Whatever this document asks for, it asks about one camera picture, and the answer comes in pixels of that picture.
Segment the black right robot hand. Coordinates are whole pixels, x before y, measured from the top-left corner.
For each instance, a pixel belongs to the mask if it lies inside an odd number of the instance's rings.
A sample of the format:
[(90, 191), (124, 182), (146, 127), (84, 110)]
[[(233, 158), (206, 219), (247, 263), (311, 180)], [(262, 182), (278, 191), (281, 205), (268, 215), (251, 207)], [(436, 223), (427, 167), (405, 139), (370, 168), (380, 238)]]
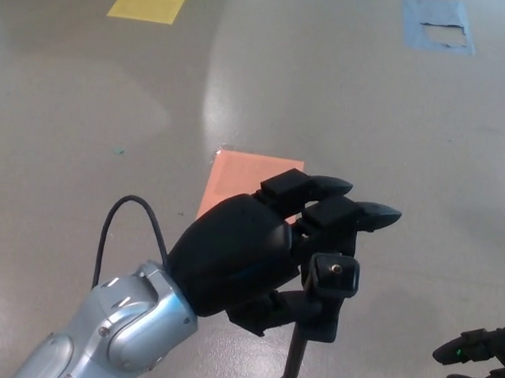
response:
[[(484, 378), (505, 378), (505, 327), (493, 331), (470, 330), (438, 347), (432, 358), (443, 366), (497, 359), (502, 368), (490, 371)], [(447, 378), (474, 378), (450, 374)]]

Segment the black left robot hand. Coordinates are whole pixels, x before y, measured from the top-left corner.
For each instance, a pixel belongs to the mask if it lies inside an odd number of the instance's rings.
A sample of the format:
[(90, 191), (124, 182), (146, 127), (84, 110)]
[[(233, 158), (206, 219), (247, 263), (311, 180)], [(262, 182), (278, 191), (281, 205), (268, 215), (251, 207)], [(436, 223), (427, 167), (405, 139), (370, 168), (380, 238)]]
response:
[(226, 312), (258, 336), (296, 323), (305, 339), (331, 343), (343, 301), (359, 289), (358, 233), (401, 217), (351, 200), (351, 189), (299, 169), (266, 179), (195, 220), (167, 258), (170, 275), (200, 317)]

